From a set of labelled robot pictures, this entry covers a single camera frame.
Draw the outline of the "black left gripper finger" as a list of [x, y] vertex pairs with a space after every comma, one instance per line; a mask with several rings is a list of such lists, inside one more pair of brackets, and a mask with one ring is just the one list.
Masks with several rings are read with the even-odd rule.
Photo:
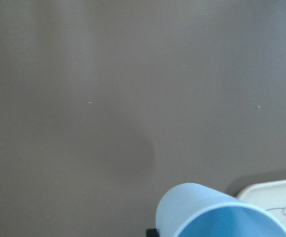
[[159, 232], [157, 229], [147, 229], [146, 237], [159, 237]]

